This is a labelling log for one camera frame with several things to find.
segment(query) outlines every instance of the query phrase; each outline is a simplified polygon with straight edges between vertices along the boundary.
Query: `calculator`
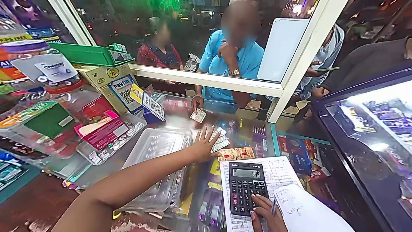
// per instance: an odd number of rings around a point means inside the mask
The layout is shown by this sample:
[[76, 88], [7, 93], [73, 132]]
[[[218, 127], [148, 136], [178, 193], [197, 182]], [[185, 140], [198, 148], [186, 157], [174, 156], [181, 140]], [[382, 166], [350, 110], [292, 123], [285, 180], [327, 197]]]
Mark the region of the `calculator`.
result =
[[230, 212], [233, 215], [250, 217], [249, 211], [257, 207], [252, 194], [269, 198], [262, 164], [229, 162], [229, 182]]

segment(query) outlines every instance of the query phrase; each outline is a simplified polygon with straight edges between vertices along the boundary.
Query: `mobile phone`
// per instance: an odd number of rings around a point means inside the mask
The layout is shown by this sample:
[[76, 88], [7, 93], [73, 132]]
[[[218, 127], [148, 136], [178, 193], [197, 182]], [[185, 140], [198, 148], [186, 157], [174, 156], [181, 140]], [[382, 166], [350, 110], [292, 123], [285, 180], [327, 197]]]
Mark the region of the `mobile phone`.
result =
[[315, 69], [315, 71], [324, 72], [324, 71], [331, 71], [331, 70], [338, 70], [338, 69], [340, 69], [340, 67], [328, 68], [328, 69]]

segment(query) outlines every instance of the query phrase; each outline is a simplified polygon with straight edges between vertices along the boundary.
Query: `jar lid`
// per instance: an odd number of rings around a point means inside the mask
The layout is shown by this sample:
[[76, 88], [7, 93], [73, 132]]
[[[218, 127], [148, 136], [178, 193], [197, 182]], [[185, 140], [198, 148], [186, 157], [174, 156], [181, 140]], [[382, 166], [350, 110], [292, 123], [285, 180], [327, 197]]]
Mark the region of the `jar lid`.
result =
[[68, 85], [68, 86], [65, 86], [65, 87], [58, 88], [58, 89], [52, 89], [52, 88], [47, 88], [47, 87], [45, 87], [44, 89], [47, 92], [49, 92], [49, 94], [62, 94], [62, 93], [67, 93], [67, 92], [73, 91], [75, 89], [78, 89], [78, 88], [82, 87], [83, 85], [84, 85], [84, 81], [79, 80], [79, 82], [77, 82], [73, 85]]
[[50, 45], [44, 40], [21, 40], [0, 45], [10, 53], [20, 53], [49, 49]]

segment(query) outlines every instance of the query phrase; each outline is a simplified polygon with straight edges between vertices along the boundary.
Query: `green plastic tray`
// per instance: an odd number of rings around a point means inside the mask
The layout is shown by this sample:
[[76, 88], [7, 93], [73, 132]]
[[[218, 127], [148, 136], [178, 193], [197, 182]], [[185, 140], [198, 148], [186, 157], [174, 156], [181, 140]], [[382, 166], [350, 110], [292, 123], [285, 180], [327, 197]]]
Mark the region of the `green plastic tray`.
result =
[[108, 47], [86, 46], [70, 43], [48, 43], [59, 50], [71, 63], [115, 67], [135, 60], [130, 53]]

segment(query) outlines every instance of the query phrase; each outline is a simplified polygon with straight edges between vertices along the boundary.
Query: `pen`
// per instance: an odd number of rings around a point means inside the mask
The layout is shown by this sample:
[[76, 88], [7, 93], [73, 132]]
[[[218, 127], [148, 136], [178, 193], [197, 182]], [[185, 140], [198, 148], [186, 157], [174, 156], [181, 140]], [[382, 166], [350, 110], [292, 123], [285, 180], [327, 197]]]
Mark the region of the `pen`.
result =
[[272, 215], [275, 215], [275, 213], [276, 213], [276, 196], [275, 195], [273, 195], [273, 205], [272, 205], [272, 209], [271, 209], [271, 213], [272, 213]]

